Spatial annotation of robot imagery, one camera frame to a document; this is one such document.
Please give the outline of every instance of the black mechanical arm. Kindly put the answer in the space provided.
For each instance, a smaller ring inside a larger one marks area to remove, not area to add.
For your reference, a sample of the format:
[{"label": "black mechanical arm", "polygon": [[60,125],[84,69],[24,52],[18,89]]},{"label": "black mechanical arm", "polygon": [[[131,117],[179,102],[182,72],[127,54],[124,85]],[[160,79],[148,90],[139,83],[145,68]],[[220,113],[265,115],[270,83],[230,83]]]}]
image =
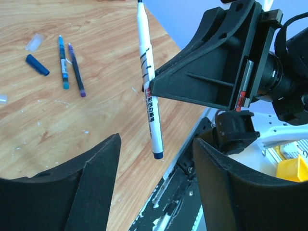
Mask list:
[{"label": "black mechanical arm", "polygon": [[207,10],[190,43],[156,70],[152,95],[226,111],[203,136],[225,154],[239,153],[259,137],[254,114],[241,111],[258,100],[271,102],[281,121],[307,124],[308,28],[286,41],[288,25],[304,17],[308,13],[282,26],[281,10],[264,12],[254,0]]}]

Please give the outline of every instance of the yellow plastic bin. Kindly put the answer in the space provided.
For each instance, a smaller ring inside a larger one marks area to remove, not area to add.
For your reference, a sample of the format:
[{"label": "yellow plastic bin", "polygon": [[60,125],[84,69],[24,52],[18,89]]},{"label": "yellow plastic bin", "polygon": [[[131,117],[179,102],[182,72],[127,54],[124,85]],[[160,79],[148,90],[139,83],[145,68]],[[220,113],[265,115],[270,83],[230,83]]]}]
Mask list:
[{"label": "yellow plastic bin", "polygon": [[301,155],[278,163],[276,177],[295,182],[308,180],[308,165]]}]

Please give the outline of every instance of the wood grain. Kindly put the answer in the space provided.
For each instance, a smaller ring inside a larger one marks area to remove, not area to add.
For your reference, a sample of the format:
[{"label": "wood grain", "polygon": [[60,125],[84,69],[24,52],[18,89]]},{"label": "wood grain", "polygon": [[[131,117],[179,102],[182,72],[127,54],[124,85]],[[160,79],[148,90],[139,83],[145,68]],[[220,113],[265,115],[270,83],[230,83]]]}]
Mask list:
[{"label": "wood grain", "polygon": [[[122,147],[109,231],[129,229],[203,111],[160,99],[165,158],[153,159],[141,92],[136,2],[0,3],[0,94],[9,97],[0,106],[0,177],[31,177],[118,132]],[[150,13],[148,17],[159,67],[179,49]],[[50,70],[47,77],[25,63],[25,46],[36,33],[45,40],[33,55]],[[79,96],[70,65],[71,89],[62,89],[59,34],[75,48],[86,98]]]}]

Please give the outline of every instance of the plastic piece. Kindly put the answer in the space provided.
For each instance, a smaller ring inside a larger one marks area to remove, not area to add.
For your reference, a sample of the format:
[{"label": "plastic piece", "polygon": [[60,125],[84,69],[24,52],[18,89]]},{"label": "plastic piece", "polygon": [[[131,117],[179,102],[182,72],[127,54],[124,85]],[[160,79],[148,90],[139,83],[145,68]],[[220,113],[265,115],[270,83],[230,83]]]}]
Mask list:
[{"label": "plastic piece", "polygon": [[44,37],[41,34],[35,34],[31,41],[26,45],[26,50],[30,52],[35,52],[40,44],[43,42]]},{"label": "plastic piece", "polygon": [[294,182],[308,180],[308,165],[301,155],[278,163],[276,177]]},{"label": "plastic piece", "polygon": [[6,104],[7,102],[8,102],[8,96],[0,94],[0,103],[1,104]]},{"label": "plastic piece", "polygon": [[33,55],[29,54],[26,58],[26,62],[41,75],[49,75],[50,71],[47,70],[46,67],[44,67],[36,58],[34,58]]}]

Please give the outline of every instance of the clear plastic cap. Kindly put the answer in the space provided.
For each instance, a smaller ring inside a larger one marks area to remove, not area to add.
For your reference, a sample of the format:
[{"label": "clear plastic cap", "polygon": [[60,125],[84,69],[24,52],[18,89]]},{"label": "clear plastic cap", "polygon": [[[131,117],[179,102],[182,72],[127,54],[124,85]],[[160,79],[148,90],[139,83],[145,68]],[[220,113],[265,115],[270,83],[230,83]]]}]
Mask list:
[{"label": "clear plastic cap", "polygon": [[0,94],[0,103],[1,104],[6,104],[7,102],[8,102],[8,96]]}]

